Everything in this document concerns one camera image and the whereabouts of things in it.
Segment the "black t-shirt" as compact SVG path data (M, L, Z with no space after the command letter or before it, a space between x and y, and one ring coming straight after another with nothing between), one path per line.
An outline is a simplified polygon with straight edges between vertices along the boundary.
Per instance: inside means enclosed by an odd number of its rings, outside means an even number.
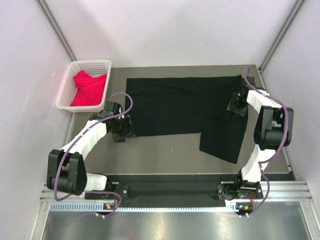
M125 101L137 137L200 134L199 150L236 164L248 115L227 110L241 75L129 78Z

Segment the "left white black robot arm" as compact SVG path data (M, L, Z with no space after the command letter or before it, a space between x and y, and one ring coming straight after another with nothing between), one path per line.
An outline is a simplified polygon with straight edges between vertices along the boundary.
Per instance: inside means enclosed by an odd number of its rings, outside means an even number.
M127 138L136 136L130 116L119 103L112 101L108 101L99 113L93 114L70 143L49 153L47 188L75 196L96 191L102 198L109 198L114 187L108 177L87 173L84 163L94 146L109 133L114 143L124 143Z

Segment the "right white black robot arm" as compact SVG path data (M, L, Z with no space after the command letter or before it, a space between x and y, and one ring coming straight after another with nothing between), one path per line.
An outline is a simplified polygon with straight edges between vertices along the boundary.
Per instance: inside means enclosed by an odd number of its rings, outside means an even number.
M254 149L232 186L232 193L239 198L259 190L268 164L291 143L294 119L292 108L285 107L265 90L257 89L247 77L243 77L241 88L233 94L227 112L234 117L243 117L248 106L253 107L258 118L253 132Z

